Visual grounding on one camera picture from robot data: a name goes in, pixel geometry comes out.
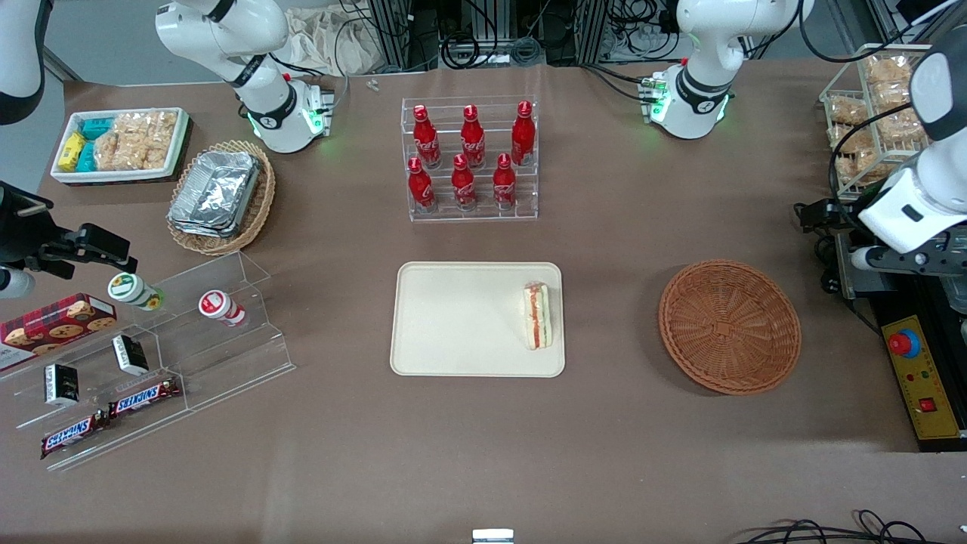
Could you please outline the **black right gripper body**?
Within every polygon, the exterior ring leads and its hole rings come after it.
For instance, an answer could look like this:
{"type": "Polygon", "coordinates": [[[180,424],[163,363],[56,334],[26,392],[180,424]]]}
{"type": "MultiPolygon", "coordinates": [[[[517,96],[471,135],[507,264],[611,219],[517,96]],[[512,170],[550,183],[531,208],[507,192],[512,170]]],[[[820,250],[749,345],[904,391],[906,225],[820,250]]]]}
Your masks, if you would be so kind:
{"type": "Polygon", "coordinates": [[[1,183],[1,262],[15,263],[37,254],[58,238],[53,202],[1,183]]]}

